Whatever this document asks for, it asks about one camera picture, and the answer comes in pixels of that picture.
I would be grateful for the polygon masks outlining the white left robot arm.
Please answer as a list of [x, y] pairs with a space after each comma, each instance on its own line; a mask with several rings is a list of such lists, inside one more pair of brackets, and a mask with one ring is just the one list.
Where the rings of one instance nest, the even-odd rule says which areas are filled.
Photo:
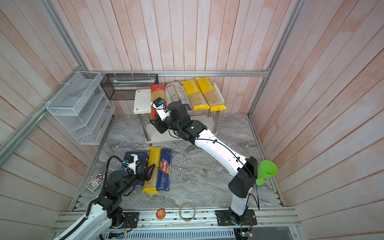
[[104, 182], [99, 196], [92, 200], [87, 211], [75, 223], [56, 237], [57, 240], [95, 240], [110, 227], [120, 227], [124, 222], [120, 207], [122, 195], [137, 181], [149, 181], [156, 165], [146, 168], [142, 173], [124, 175], [114, 171]]

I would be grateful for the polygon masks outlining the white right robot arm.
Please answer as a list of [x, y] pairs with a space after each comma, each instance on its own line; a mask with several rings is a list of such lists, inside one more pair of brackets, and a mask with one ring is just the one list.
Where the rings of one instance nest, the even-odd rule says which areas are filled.
[[157, 98], [151, 102], [151, 108], [156, 114], [150, 122], [159, 133], [169, 132], [171, 137], [183, 139], [206, 151], [233, 176], [228, 184], [233, 193], [230, 211], [234, 216], [243, 216], [249, 195], [256, 183], [257, 160], [236, 153], [220, 141], [206, 125], [191, 119], [181, 101], [166, 105], [164, 99]]

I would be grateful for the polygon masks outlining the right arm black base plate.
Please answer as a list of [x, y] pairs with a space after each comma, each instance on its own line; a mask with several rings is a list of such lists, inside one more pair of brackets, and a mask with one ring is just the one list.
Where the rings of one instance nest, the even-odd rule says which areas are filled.
[[246, 208], [241, 216], [235, 214], [231, 209], [216, 210], [215, 215], [219, 226], [255, 226], [258, 224], [254, 210], [249, 208]]

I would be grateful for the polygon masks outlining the red spaghetti bag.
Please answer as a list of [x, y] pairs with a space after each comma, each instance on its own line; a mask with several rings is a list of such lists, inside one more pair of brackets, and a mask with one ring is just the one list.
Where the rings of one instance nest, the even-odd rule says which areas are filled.
[[166, 86], [162, 84], [152, 84], [151, 85], [151, 102], [150, 104], [156, 100], [157, 98], [163, 99], [163, 108], [166, 105]]

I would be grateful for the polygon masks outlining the blue Barilla spaghetti box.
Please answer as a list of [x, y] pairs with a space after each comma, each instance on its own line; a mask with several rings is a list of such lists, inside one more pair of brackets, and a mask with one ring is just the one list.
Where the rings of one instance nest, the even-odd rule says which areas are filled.
[[172, 160], [172, 150], [168, 148], [162, 148], [160, 162], [159, 162], [158, 180], [156, 185], [157, 191], [169, 190], [171, 162], [172, 162], [171, 160]]

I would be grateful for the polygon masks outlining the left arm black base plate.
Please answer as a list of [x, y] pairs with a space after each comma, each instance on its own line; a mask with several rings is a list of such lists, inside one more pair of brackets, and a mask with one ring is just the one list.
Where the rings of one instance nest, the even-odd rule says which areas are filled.
[[139, 212], [124, 212], [121, 207], [117, 208], [117, 213], [114, 217], [113, 223], [115, 228], [132, 231], [137, 228], [139, 220]]

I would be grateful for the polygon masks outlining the clear blue spaghetti bag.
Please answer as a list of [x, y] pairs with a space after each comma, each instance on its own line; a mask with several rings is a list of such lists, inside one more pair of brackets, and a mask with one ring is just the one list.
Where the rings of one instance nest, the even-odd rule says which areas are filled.
[[171, 103], [181, 101], [187, 111], [192, 111], [190, 102], [180, 82], [174, 81], [173, 83], [166, 84], [166, 89], [169, 93]]

